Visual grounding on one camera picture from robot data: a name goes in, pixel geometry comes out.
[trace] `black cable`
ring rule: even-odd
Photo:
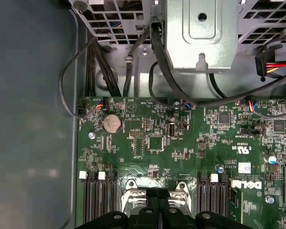
[[[264,119],[274,119],[274,118],[281,118],[281,117],[286,117],[286,113],[285,114],[280,114],[280,115],[264,115],[261,114],[259,112],[253,111],[252,113],[264,118]]]
[[[227,96],[219,89],[219,87],[218,87],[218,85],[217,85],[217,83],[216,83],[214,73],[210,73],[210,74],[209,74],[209,77],[210,77],[211,85],[212,85],[212,87],[214,88],[214,90],[216,91],[216,93],[217,93],[220,97],[226,98]]]
[[[89,76],[89,71],[90,71],[90,65],[89,65],[89,61],[90,61],[90,46],[87,48],[87,63],[86,63],[86,74],[85,74],[85,86],[84,86],[84,96],[88,97],[90,96],[90,76]]]
[[[64,96],[64,93],[63,93],[63,87],[62,87],[62,80],[63,80],[63,77],[67,71],[67,69],[73,64],[73,62],[81,55],[84,53],[84,51],[92,44],[96,42],[96,39],[94,37],[92,37],[83,47],[81,50],[78,51],[78,53],[73,56],[73,58],[66,64],[66,66],[64,66],[64,68],[62,69],[61,71],[61,74],[59,75],[59,93],[60,93],[60,97],[61,97],[61,102],[64,106],[64,108],[66,109],[66,111],[72,115],[73,117],[75,118],[78,118],[78,119],[86,119],[87,117],[91,116],[95,111],[96,109],[92,109],[91,111],[89,111],[86,115],[84,116],[78,116],[76,115],[75,113],[73,113],[70,109],[70,107],[68,106],[67,102],[66,102],[66,99],[65,99],[65,96]]]
[[[158,62],[153,63],[153,65],[151,66],[150,70],[149,70],[149,79],[148,79],[148,90],[149,90],[149,94],[151,95],[151,98],[154,100],[155,103],[161,105],[161,106],[165,106],[168,108],[184,108],[184,104],[182,105],[168,105],[166,103],[163,103],[161,100],[159,100],[153,93],[153,70],[155,68],[155,66],[158,64]]]
[[[144,31],[144,33],[142,34],[142,36],[136,41],[136,43],[132,46],[132,48],[130,49],[128,56],[133,57],[134,52],[136,51],[136,49],[144,43],[144,41],[149,37],[150,32],[149,32],[149,28],[146,28],[146,30]],[[127,97],[128,96],[128,92],[129,92],[129,87],[130,87],[130,83],[132,80],[132,70],[133,70],[133,63],[129,62],[126,64],[126,78],[125,78],[125,83],[124,83],[124,88],[123,88],[123,97]]]
[[[280,83],[286,82],[286,76],[284,76],[284,77],[277,79],[275,81],[272,81],[272,82],[270,82],[270,83],[268,83],[262,87],[253,89],[249,92],[245,92],[245,93],[238,94],[235,96],[231,96],[228,98],[218,99],[215,101],[195,102],[186,93],[184,93],[184,91],[180,88],[180,86],[177,84],[174,77],[172,76],[172,73],[170,72],[170,68],[169,68],[165,53],[164,53],[163,45],[161,42],[161,36],[160,36],[158,28],[153,29],[151,40],[152,40],[153,50],[154,50],[154,53],[156,55],[159,67],[163,73],[163,76],[165,77],[166,81],[168,82],[170,88],[173,90],[173,92],[177,96],[183,98],[185,101],[191,103],[194,106],[199,106],[199,107],[221,106],[221,105],[233,102],[235,100],[244,99],[244,98],[251,96],[253,94],[261,93],[264,90],[267,90],[269,88],[277,86]]]
[[[88,40],[92,38],[92,34],[87,30],[87,38]],[[93,50],[93,46],[90,45],[87,49],[87,63],[86,63],[86,78],[88,78],[88,87],[89,87],[89,95],[88,96],[96,96],[95,90],[95,53]]]
[[[90,96],[96,96],[95,89],[95,53],[92,47],[89,48],[91,51],[89,61],[89,82],[90,82]]]
[[[106,82],[107,89],[108,89],[108,91],[109,91],[109,93],[110,93],[110,95],[112,97],[116,97],[115,90],[113,88],[113,84],[110,81],[110,78],[109,78],[108,72],[106,70],[106,67],[105,67],[104,63],[102,62],[102,59],[101,59],[101,57],[99,55],[99,53],[100,53],[99,45],[97,44],[97,42],[94,42],[94,43],[92,43],[92,46],[93,46],[93,49],[95,51],[95,58],[96,58],[97,62],[99,63],[101,72],[102,72],[104,80]]]
[[[95,55],[96,55],[96,58],[97,58],[97,60],[98,60],[98,63],[102,63],[102,67],[101,67],[101,69],[102,69],[102,73],[103,73],[103,75],[105,74],[106,75],[106,77],[108,76],[109,77],[109,82],[110,82],[110,84],[111,84],[111,87],[112,87],[112,89],[113,89],[113,91],[114,91],[114,93],[112,94],[112,93],[110,93],[112,96],[117,96],[117,97],[121,97],[122,95],[121,95],[121,92],[120,92],[120,90],[119,90],[119,86],[118,86],[118,84],[117,84],[117,82],[116,82],[116,80],[115,80],[115,77],[114,77],[114,74],[113,74],[113,72],[112,72],[112,70],[111,70],[111,67],[110,67],[110,65],[108,64],[108,62],[107,62],[107,60],[106,60],[106,58],[104,57],[104,55],[103,55],[103,53],[102,53],[102,50],[101,50],[101,47],[100,47],[100,45],[96,42],[95,44],[94,44],[94,50],[95,50]]]

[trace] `blue wire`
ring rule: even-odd
[[[120,22],[118,22],[118,23],[116,23],[115,25],[113,25],[113,27],[117,27],[118,25],[120,25],[121,23]]]
[[[257,102],[255,102],[255,104],[253,106],[253,111],[255,111],[256,106],[257,106]]]

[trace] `gray metal panel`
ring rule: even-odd
[[[73,119],[58,75],[76,34],[73,16],[54,1],[0,1],[0,229],[74,228]],[[71,107],[74,82],[72,67]]]

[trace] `mounting hole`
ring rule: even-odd
[[[200,13],[200,14],[198,15],[198,20],[199,20],[199,21],[205,21],[206,18],[207,18],[207,16],[206,16],[205,13]]]

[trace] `screw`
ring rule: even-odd
[[[95,133],[94,132],[89,132],[88,137],[90,139],[95,139]]]
[[[206,213],[202,214],[202,217],[205,218],[205,219],[210,219],[211,218],[211,216],[209,214],[206,214]]]
[[[174,209],[174,208],[171,208],[171,209],[169,209],[168,211],[169,211],[170,213],[176,213],[176,212],[177,212],[177,210]]]
[[[143,54],[143,56],[146,56],[146,55],[147,55],[147,53],[148,53],[148,49],[144,48],[144,49],[142,50],[142,54]]]
[[[180,103],[179,103],[178,101],[175,101],[175,102],[173,102],[173,105],[174,105],[174,106],[179,106]]]
[[[88,6],[85,2],[82,2],[80,0],[77,0],[73,3],[73,7],[77,9],[78,11],[85,12],[88,9]]]
[[[275,199],[272,196],[266,197],[266,203],[267,204],[273,204],[275,202]]]

